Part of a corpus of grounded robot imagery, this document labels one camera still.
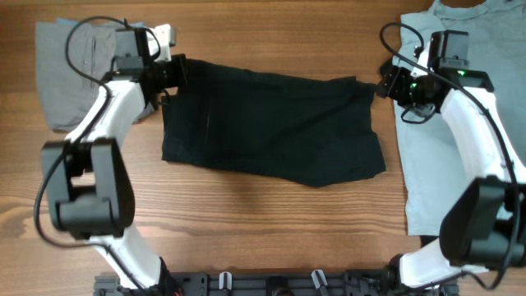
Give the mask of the black shorts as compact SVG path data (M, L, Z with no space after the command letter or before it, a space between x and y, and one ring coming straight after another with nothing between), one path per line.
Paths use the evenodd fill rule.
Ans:
M189 60L162 108L162 158L324 187L373 178L385 161L372 84L253 72Z

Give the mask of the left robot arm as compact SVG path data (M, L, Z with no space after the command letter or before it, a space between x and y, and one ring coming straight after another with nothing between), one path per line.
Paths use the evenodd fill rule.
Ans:
M117 273L123 295L182 295L172 277L134 225L135 196L122 144L140 113L157 105L157 95L186 80L186 58L173 56L175 33L123 25L108 70L97 77L67 65L99 87L98 97L63 141L41 150L44 178L35 198L39 236L63 249L91 247Z

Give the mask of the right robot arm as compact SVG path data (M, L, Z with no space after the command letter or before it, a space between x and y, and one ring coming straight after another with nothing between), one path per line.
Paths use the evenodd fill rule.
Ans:
M525 266L525 166L496 110L485 72L468 67L468 33L437 31L404 61L386 62L376 93L424 121L439 113L450 128L469 185L441 223L437 239L399 258L402 294L420 294L469 275Z

